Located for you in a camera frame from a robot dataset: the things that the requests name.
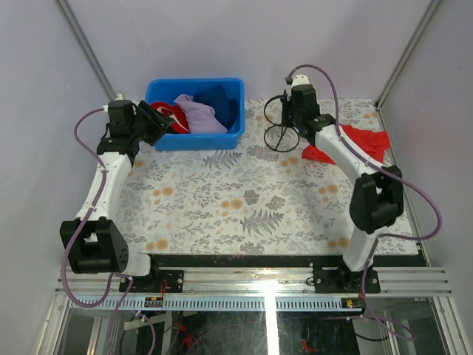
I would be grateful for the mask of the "blue plastic bin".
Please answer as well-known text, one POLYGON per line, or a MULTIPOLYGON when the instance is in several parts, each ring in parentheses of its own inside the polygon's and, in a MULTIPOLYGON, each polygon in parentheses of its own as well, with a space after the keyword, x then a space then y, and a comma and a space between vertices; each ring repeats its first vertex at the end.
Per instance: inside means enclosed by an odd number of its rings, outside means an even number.
POLYGON ((245 132, 245 86, 239 78, 168 78, 152 81, 145 101, 172 104, 180 94, 194 95, 222 85, 228 99, 236 104, 233 125, 226 134, 166 134, 156 144, 160 151, 235 149, 245 132))

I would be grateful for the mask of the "black wire hat stand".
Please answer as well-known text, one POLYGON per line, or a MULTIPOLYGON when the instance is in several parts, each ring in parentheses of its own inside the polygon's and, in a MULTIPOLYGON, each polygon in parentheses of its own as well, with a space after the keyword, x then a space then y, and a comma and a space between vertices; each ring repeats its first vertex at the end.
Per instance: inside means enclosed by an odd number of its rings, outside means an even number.
POLYGON ((272 152, 286 153, 294 151, 300 142, 299 133, 293 126, 285 126, 282 118, 278 121, 271 118, 268 113, 268 107, 276 101, 282 102, 284 95, 275 95, 269 98, 263 106, 263 117, 269 123, 269 126, 263 133, 263 142, 272 152))

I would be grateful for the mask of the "lilac bucket hat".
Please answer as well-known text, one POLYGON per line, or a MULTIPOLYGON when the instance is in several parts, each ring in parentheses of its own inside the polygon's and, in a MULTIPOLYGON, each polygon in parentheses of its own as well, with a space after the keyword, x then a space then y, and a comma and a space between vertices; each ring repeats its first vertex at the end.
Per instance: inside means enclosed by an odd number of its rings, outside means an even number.
POLYGON ((194 101, 191 95, 181 94, 174 103, 184 113, 191 134, 226 134, 227 129, 217 120, 209 105, 194 101))

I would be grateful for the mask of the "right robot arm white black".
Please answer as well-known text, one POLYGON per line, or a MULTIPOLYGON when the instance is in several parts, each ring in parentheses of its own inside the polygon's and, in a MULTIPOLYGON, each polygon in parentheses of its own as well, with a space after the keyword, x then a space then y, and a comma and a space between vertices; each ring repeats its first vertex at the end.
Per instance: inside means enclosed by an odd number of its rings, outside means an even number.
POLYGON ((328 156, 353 184, 349 213, 354 224, 350 244, 343 252, 346 268, 337 273, 338 286, 354 291, 361 286, 361 271, 371 264, 370 252, 378 237, 404 213, 404 196, 397 166, 385 167, 372 159, 329 114, 321 114, 316 91, 307 76, 287 81, 282 99, 282 124, 328 156))

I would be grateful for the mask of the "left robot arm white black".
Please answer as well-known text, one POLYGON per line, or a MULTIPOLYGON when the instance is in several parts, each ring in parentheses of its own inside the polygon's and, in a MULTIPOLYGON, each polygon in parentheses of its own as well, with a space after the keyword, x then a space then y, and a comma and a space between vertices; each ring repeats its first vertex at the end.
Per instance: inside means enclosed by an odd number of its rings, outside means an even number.
POLYGON ((144 291, 157 290, 162 274, 151 267, 147 254, 131 251, 115 218, 126 178, 135 164, 140 144, 155 145, 175 120, 145 101, 115 100, 99 108, 108 115, 106 132, 96 148, 76 141, 97 166, 84 204, 73 220, 64 221, 63 266, 76 274, 117 273, 136 276, 144 291))

